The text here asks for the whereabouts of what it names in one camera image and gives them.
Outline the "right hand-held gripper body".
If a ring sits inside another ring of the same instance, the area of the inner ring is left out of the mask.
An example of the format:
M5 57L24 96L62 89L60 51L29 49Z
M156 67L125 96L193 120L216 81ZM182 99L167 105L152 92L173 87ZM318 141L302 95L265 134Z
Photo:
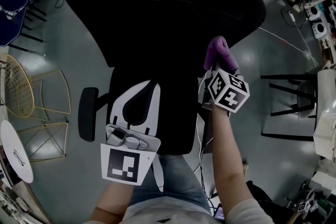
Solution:
M236 113L250 97L248 83L237 69L229 73L222 69L208 72L205 79L205 89L202 107L210 110L213 105Z

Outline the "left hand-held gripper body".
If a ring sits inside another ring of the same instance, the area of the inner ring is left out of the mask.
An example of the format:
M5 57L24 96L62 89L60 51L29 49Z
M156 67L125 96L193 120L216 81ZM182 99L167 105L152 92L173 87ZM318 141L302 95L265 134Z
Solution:
M160 148L160 139L136 131L106 126L108 139L101 144L102 178L140 186Z

